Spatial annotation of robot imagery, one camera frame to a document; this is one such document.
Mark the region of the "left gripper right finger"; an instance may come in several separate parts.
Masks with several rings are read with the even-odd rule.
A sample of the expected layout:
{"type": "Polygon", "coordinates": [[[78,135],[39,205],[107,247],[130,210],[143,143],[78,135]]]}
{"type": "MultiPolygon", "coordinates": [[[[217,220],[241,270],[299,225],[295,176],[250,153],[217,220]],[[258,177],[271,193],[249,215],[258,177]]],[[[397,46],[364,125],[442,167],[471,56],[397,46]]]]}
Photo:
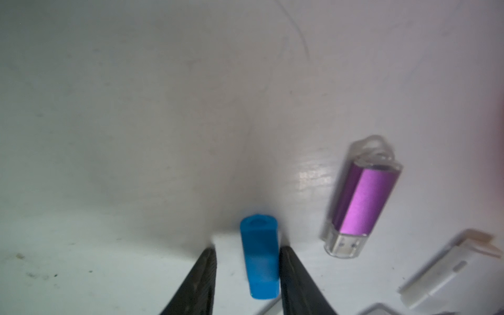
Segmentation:
{"type": "Polygon", "coordinates": [[[279,264],[285,315],[337,315],[290,246],[280,248],[279,264]]]}

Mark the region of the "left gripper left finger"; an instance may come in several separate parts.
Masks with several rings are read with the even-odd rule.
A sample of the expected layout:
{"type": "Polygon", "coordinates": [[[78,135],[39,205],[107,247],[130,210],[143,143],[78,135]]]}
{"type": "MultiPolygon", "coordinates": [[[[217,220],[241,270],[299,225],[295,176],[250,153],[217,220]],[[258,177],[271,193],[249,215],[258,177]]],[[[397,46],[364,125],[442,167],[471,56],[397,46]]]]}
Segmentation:
{"type": "Polygon", "coordinates": [[[212,315],[217,275],[214,248],[203,250],[161,315],[212,315]]]}

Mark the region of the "blue usb flash drive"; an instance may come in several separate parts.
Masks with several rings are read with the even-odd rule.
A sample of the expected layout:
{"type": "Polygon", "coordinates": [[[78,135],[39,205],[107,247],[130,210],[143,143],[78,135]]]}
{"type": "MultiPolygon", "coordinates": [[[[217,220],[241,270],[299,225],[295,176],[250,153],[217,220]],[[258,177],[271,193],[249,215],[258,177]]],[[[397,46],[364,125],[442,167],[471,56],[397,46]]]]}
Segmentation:
{"type": "Polygon", "coordinates": [[[275,299],[280,294],[280,243],[277,220],[252,215],[240,223],[249,291],[254,299],[275,299]]]}

